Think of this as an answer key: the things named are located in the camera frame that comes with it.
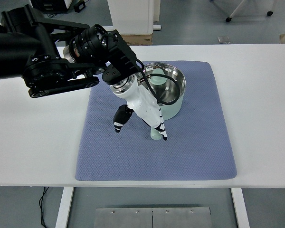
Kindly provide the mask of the white and black hand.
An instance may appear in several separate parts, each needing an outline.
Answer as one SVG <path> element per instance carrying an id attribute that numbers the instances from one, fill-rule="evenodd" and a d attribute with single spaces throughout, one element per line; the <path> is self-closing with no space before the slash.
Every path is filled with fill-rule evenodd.
<path id="1" fill-rule="evenodd" d="M 129 86 L 120 88 L 111 86 L 111 90 L 117 97 L 127 101 L 127 104 L 118 108 L 114 116 L 114 129 L 117 133 L 135 112 L 147 125 L 157 130 L 163 140 L 167 140 L 161 109 L 144 86 L 134 81 Z"/>

